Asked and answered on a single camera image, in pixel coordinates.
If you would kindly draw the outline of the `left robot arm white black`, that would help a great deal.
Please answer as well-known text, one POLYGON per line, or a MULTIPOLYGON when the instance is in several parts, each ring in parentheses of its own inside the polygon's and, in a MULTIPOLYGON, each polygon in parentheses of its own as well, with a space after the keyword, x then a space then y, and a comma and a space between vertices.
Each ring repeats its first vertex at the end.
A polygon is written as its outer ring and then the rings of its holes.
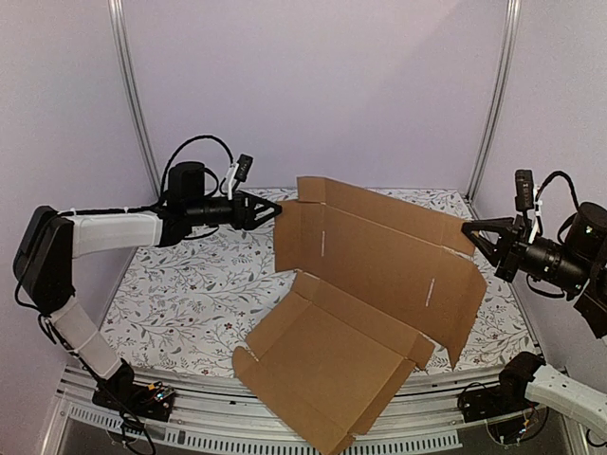
POLYGON ((90 371, 119 410, 134 410, 141 393, 132 367, 78 303, 74 261, 109 250, 175 246, 194 240, 196 227, 255 230, 279 216, 282 208, 239 190, 250 166, 249 156, 241 156, 230 164, 226 180, 207 191, 205 178, 210 170, 201 162, 180 162, 165 169, 163 190, 153 205, 65 212, 40 206, 33 212, 13 261, 15 293, 29 297, 27 307, 37 311, 47 336, 90 371))

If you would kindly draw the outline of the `brown cardboard box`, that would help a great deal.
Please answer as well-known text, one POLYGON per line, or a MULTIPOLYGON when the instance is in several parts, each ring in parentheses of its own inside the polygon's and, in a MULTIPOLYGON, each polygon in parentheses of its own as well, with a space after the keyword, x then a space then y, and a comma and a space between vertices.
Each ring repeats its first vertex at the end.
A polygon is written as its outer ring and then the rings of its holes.
POLYGON ((232 355, 236 377, 323 454, 369 431, 436 346, 456 364, 486 294, 461 219, 302 176, 273 233, 289 292, 232 355))

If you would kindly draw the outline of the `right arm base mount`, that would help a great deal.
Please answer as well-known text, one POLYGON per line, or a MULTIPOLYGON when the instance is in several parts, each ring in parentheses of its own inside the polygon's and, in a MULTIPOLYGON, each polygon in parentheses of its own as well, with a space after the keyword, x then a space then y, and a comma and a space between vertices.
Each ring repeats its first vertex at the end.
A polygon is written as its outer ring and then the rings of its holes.
POLYGON ((456 406, 466 423, 485 421, 489 438, 498 446, 519 446, 544 430, 549 408, 540 416, 537 402, 524 397, 537 370, 546 366, 542 355, 521 352, 499 372, 498 384, 469 383, 457 396, 456 406))

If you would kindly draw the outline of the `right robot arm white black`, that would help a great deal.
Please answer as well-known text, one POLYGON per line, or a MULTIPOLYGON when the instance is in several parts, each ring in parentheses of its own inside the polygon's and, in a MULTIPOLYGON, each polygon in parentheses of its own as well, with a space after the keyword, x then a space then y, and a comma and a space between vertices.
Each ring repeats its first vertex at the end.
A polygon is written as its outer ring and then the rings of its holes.
MULTIPOLYGON (((562 226, 562 244, 542 236, 528 239, 525 217, 465 222, 461 231, 495 267, 495 276, 512 282, 524 272, 534 281, 560 289, 594 336, 606 339, 606 209, 583 202, 562 226)), ((543 404, 606 437, 606 394, 560 374, 545 360, 523 352, 499 374, 490 394, 497 412, 510 413, 523 402, 543 404)))

